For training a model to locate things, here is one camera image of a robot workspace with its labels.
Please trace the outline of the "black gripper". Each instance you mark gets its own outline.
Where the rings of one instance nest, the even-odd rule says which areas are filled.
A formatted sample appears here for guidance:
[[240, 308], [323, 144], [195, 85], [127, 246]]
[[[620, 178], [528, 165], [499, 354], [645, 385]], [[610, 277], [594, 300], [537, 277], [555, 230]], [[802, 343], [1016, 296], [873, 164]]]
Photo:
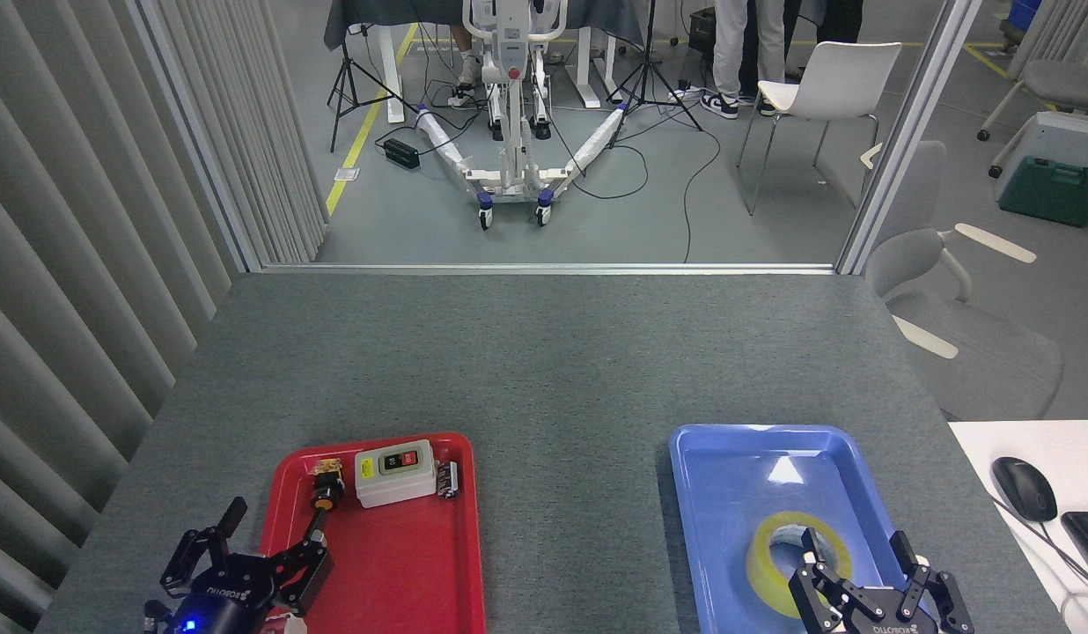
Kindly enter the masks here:
[[[871, 618], [871, 604], [862, 587], [826, 565], [817, 530], [803, 530], [801, 542], [803, 563], [790, 577], [789, 588], [808, 633], [974, 633], [954, 575], [934, 572], [927, 559], [913, 551], [905, 531], [894, 531], [889, 542], [907, 587], [894, 613], [881, 621]], [[939, 627], [919, 608], [924, 593], [934, 598]]]
[[[227, 539], [249, 509], [235, 497], [213, 526], [189, 529], [170, 556], [160, 583], [169, 595], [183, 595], [195, 565], [209, 555], [219, 572], [228, 570]], [[318, 509], [302, 534], [287, 549], [265, 558], [270, 575], [202, 575], [174, 611], [160, 601], [146, 602], [147, 633], [258, 633], [271, 607], [306, 616], [332, 570], [324, 526], [329, 511]]]

